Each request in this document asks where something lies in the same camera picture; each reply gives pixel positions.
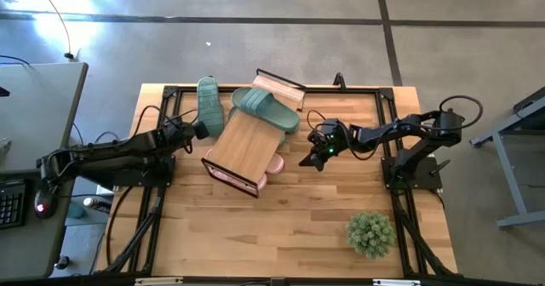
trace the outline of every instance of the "green slipper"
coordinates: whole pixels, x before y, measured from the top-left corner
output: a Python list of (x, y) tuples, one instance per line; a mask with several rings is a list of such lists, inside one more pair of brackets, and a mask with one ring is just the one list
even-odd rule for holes
[(293, 133), (299, 126), (299, 116), (274, 99), (265, 89), (240, 88), (231, 94), (231, 102), (242, 112), (269, 123), (285, 132)]
[[(233, 106), (233, 107), (231, 108), (231, 111), (229, 111), (229, 116), (227, 116), (227, 120), (231, 120), (232, 115), (235, 114), (235, 111), (236, 111), (236, 110), (237, 110), (237, 107), (236, 107), (236, 106)], [(285, 143), (285, 141), (286, 141), (286, 134), (283, 134), (283, 135), (282, 135), (282, 139), (280, 140), (280, 144), (279, 144), (278, 146), (283, 146), (284, 143)]]
[(223, 106), (220, 103), (218, 83), (213, 77), (203, 77), (197, 84), (198, 121), (209, 131), (210, 137), (219, 137), (224, 129)]

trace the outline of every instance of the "gray floor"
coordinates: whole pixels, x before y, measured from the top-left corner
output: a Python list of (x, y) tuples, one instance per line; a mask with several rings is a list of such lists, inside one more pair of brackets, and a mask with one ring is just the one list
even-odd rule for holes
[[(53, 0), (60, 11), (158, 16), (380, 18), (377, 0)], [(387, 0), (392, 19), (545, 20), (544, 0)], [(0, 9), (50, 11), (47, 0), (1, 0)], [(89, 63), (77, 113), (86, 141), (105, 130), (129, 133), (142, 83), (249, 83), (256, 67), (302, 83), (331, 83), (343, 72), (349, 85), (392, 85), (381, 26), (67, 23), (72, 50)], [(458, 146), (441, 149), (452, 163), (442, 171), (446, 215), (459, 270), (469, 277), (542, 283), (545, 225), (499, 231), (496, 219), (515, 213), (493, 144), (467, 141), (509, 115), (513, 103), (544, 82), (542, 28), (394, 27), (403, 83), (416, 86), (422, 110), (452, 94), (485, 105), (483, 119)], [(33, 63), (66, 61), (66, 39), (54, 15), (2, 20), (0, 51)], [(455, 105), (470, 118), (474, 108)], [(78, 192), (90, 186), (79, 185)], [(89, 242), (103, 230), (89, 231)], [(67, 241), (80, 231), (66, 231)], [(93, 244), (65, 243), (85, 273)]]

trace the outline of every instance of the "wooden board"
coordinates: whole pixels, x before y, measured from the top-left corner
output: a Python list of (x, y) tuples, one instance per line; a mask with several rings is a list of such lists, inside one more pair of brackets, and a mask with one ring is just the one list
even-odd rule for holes
[[(256, 76), (251, 86), (268, 90), (274, 94), (276, 100), (293, 111), (297, 109), (305, 95), (298, 89), (263, 76)], [(222, 104), (226, 107), (225, 98)], [(257, 183), (265, 173), (282, 135), (284, 135), (283, 130), (256, 117), (236, 111), (215, 143), (209, 160)]]
[[(163, 86), (142, 85), (135, 121), (144, 106), (160, 103)], [(400, 117), (420, 112), (414, 88), (394, 88), (394, 93)], [(231, 107), (229, 98), (229, 94), (221, 94), (226, 119)], [(195, 94), (184, 94), (181, 112), (196, 105)], [(389, 194), (382, 186), (382, 148), (365, 162), (343, 152), (329, 160), (322, 173), (299, 167), (297, 164), (311, 147), (306, 124), (311, 109), (345, 123), (378, 125), (375, 101), (370, 95), (307, 94), (301, 130), (288, 135), (278, 149), (286, 162), (285, 171), (269, 176), (259, 199), (208, 176), (200, 158), (214, 140), (195, 141), (191, 155), (178, 151), (175, 180), (166, 194), (153, 275), (402, 277), (397, 245), (385, 258), (367, 260), (346, 243), (345, 225), (351, 215), (378, 211), (393, 217)], [(312, 125), (320, 120), (311, 114)], [(154, 129), (156, 121), (157, 113), (150, 111), (143, 117), (141, 130)], [(409, 147), (416, 141), (405, 138), (404, 144)], [(112, 258), (135, 230), (141, 192), (135, 188), (120, 206), (112, 231)], [(445, 265), (456, 271), (441, 203), (430, 192), (414, 194), (423, 237)], [(146, 240), (141, 260), (145, 258)], [(411, 264), (416, 268), (414, 246), (408, 244)], [(106, 266), (105, 257), (103, 244), (97, 269)]]

